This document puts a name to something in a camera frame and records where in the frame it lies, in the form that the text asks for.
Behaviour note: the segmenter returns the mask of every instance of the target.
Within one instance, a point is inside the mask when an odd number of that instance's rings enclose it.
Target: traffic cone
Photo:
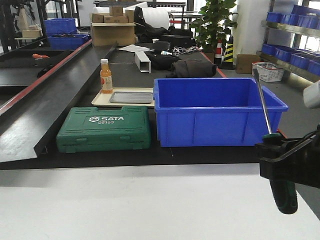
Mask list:
[[[233,70],[234,67],[234,37],[230,36],[229,41],[226,44],[226,50],[223,57],[223,62],[219,66],[220,69]]]
[[[222,40],[219,38],[216,45],[213,63],[220,65],[222,63]]]

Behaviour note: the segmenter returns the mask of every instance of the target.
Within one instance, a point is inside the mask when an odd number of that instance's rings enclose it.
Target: green tool case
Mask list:
[[[61,153],[147,149],[150,144],[146,106],[73,107],[56,136]]]

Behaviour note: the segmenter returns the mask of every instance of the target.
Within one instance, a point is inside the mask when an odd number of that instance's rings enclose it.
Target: red edge strip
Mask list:
[[[201,54],[206,58],[208,59],[210,62],[211,60],[203,53],[201,52]],[[216,70],[218,71],[218,73],[223,77],[223,78],[226,78],[227,76],[218,68],[218,66],[216,66]]]
[[[281,131],[279,128],[277,129],[277,132],[280,133],[282,136],[284,136],[286,139],[288,138],[283,131]]]
[[[55,73],[59,68],[61,68],[64,64],[66,64],[72,57],[74,57],[78,52],[80,52],[84,47],[91,44],[92,39],[87,41],[85,44],[79,46],[76,50],[74,50],[70,55],[66,56],[63,60],[61,60],[58,64],[56,64],[53,68],[51,68],[46,74],[39,77],[34,83],[27,86],[13,98],[11,98],[5,105],[0,108],[0,116],[12,108],[17,102],[23,99],[26,95],[28,95],[32,90],[34,90],[37,86],[39,86],[42,82],[44,82],[50,75]]]

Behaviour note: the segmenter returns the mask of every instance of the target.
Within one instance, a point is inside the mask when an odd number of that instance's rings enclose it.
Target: orange juice bottle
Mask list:
[[[109,69],[108,59],[101,59],[101,71],[100,71],[100,80],[101,80],[101,92],[103,94],[111,94],[113,91],[112,87],[112,76]]]

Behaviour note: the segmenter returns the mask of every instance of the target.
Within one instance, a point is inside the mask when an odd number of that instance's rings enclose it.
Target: screwdriver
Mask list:
[[[266,144],[277,143],[279,138],[281,138],[280,133],[272,133],[269,115],[267,111],[266,101],[264,98],[264,93],[261,88],[259,81],[259,72],[255,68],[253,69],[255,82],[258,88],[260,100],[262,103],[263,114],[265,118],[265,123],[268,128],[268,134],[262,137],[262,140]],[[286,180],[270,180],[270,186],[273,194],[275,204],[279,211],[283,214],[294,214],[298,209],[297,192],[294,182]]]
[[[49,59],[49,58],[50,58],[50,57],[47,56],[47,55],[39,55],[39,54],[37,54],[37,53],[32,54],[32,57],[33,57],[34,59]]]

